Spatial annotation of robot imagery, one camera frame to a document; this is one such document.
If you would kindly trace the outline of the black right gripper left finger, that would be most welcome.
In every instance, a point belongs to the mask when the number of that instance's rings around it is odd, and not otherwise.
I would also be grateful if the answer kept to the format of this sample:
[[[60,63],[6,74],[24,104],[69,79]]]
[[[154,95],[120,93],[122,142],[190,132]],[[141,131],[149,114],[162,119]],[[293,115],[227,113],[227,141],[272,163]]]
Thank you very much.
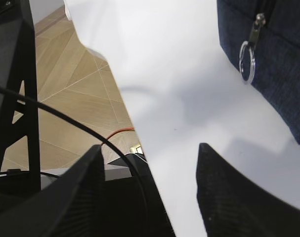
[[[0,214],[0,237],[101,237],[105,171],[92,146],[56,181]]]

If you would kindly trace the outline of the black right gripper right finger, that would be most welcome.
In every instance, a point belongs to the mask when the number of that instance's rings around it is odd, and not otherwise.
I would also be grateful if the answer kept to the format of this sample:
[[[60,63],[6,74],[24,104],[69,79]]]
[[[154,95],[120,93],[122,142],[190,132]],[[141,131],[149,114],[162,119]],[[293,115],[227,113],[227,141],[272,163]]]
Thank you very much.
[[[300,210],[199,145],[197,202],[209,237],[300,237]]]

